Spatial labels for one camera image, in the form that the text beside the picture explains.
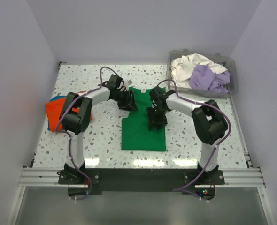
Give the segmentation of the green t shirt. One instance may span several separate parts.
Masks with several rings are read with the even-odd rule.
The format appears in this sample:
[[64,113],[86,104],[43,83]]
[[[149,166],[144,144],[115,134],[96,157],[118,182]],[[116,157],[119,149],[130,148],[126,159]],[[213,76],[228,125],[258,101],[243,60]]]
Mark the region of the green t shirt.
[[122,150],[144,150],[164,152],[166,150],[165,129],[149,130],[147,108],[152,107],[150,89],[142,92],[130,87],[134,92],[137,111],[130,111],[122,119]]

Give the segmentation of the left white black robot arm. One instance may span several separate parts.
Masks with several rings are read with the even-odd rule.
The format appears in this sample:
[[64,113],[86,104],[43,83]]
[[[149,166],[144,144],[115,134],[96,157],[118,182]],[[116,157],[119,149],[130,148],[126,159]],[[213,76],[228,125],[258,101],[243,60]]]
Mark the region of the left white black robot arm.
[[85,171],[83,140],[85,130],[90,123],[92,107],[108,100],[117,102],[117,106],[125,111],[137,111],[134,91],[124,86],[123,78],[111,75],[108,81],[84,94],[70,92],[66,96],[59,116],[56,131],[69,136],[67,162],[64,171],[78,174]]

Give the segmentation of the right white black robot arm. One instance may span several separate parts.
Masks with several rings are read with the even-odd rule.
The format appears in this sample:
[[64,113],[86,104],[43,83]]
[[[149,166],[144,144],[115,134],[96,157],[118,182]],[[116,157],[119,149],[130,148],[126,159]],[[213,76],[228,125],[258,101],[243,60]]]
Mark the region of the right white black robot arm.
[[202,142],[198,167],[205,172],[218,170],[218,150],[226,131],[230,130],[225,114],[214,100],[195,102],[175,91],[164,92],[156,86],[150,93],[153,106],[148,107],[148,129],[161,130],[167,125],[166,113],[178,111],[192,118],[197,137]]

